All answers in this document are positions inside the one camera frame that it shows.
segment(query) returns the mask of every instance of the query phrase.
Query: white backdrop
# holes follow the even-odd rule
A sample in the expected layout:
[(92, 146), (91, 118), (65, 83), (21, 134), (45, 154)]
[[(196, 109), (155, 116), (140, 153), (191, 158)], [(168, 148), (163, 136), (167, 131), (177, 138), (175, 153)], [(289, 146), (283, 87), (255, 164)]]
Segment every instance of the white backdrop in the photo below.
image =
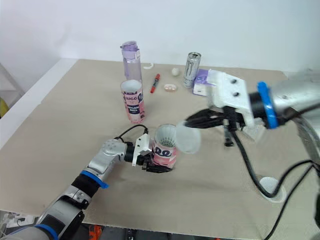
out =
[(24, 90), (59, 58), (296, 72), (320, 68), (319, 0), (2, 0), (0, 63)]

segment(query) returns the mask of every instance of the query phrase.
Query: purple bottle cap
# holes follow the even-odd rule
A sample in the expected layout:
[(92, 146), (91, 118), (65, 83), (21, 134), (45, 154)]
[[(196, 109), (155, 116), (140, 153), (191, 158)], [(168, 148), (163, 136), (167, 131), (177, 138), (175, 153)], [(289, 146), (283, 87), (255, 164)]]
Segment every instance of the purple bottle cap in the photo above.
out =
[(122, 55), (126, 59), (135, 59), (136, 52), (139, 51), (136, 41), (126, 41), (120, 48), (122, 49)]

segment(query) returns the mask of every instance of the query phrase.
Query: white ball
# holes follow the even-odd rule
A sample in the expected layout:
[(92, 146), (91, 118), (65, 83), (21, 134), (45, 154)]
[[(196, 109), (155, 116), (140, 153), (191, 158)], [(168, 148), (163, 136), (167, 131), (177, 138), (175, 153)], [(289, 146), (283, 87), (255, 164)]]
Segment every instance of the white ball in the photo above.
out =
[(180, 69), (177, 68), (177, 67), (174, 67), (174, 68), (172, 68), (171, 73), (172, 73), (173, 76), (176, 77), (176, 76), (178, 76), (180, 74)]

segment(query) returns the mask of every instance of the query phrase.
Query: silver can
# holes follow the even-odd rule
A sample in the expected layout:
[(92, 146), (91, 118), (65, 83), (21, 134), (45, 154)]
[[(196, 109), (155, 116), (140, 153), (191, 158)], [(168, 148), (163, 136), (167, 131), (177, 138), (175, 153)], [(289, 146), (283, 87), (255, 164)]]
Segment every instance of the silver can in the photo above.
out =
[(184, 70), (184, 86), (186, 88), (192, 88), (194, 80), (197, 76), (199, 65), (201, 60), (201, 54), (198, 52), (190, 52), (186, 59)]

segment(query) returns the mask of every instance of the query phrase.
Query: white bracket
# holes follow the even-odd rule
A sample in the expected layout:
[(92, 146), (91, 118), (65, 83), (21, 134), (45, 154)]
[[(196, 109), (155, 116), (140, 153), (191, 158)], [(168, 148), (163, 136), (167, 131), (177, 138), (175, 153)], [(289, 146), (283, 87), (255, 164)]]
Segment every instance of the white bracket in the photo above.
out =
[(242, 114), (246, 126), (255, 125), (245, 80), (210, 69), (207, 82), (215, 85), (212, 87), (212, 94), (208, 95), (210, 103), (218, 108), (225, 106), (235, 108), (237, 113)]
[(147, 133), (145, 133), (135, 141), (132, 166), (136, 166), (139, 155), (145, 156), (148, 153), (151, 153), (151, 150), (152, 144), (150, 141), (150, 136)]

